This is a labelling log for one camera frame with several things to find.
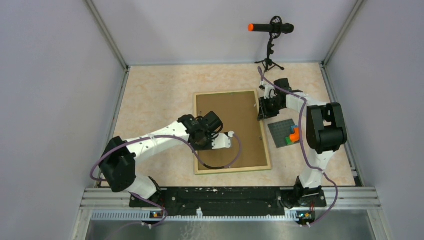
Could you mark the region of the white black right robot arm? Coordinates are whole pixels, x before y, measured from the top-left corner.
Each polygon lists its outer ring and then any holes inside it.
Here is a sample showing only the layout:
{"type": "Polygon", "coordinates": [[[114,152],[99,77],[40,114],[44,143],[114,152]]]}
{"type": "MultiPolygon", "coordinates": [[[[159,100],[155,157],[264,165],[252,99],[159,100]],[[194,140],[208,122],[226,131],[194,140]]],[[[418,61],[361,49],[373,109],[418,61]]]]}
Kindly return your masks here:
{"type": "Polygon", "coordinates": [[[299,206],[307,206],[319,198],[328,162],[347,142],[342,106],[338,102],[322,102],[300,90],[292,90],[286,78],[273,83],[262,79],[259,88],[264,91],[264,96],[259,98],[258,120],[276,117],[283,109],[294,110],[299,113],[300,120],[306,119],[305,134],[301,132],[300,123],[292,131],[300,143],[306,167],[297,177],[289,199],[299,206]],[[309,155],[306,155],[303,136],[310,148],[309,155]]]}

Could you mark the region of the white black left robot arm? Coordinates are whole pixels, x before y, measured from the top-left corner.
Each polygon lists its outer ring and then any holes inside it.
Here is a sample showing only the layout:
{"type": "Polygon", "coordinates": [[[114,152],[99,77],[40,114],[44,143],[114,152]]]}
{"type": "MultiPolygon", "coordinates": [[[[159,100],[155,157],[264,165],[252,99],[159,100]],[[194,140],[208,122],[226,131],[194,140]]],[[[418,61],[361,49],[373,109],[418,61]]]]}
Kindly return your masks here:
{"type": "Polygon", "coordinates": [[[154,207],[161,198],[159,186],[151,177],[136,172],[138,164],[182,144],[188,145],[194,153],[230,148],[234,132],[222,130],[223,122],[213,111],[199,117],[186,114],[144,136],[126,140],[119,136],[112,138],[98,166],[112,192],[135,193],[147,206],[154,207]]]}

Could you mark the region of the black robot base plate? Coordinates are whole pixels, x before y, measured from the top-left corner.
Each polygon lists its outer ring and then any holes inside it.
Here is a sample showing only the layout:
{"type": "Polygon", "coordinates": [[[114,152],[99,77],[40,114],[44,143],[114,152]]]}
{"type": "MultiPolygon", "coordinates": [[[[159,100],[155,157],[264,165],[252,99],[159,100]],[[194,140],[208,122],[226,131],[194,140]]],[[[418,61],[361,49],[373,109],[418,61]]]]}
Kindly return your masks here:
{"type": "Polygon", "coordinates": [[[293,188],[262,187],[167,187],[156,193],[150,202],[134,196],[131,208],[165,208],[171,217],[195,216],[201,210],[205,217],[283,216],[287,209],[321,208],[327,206],[323,192],[297,199],[293,188]]]}

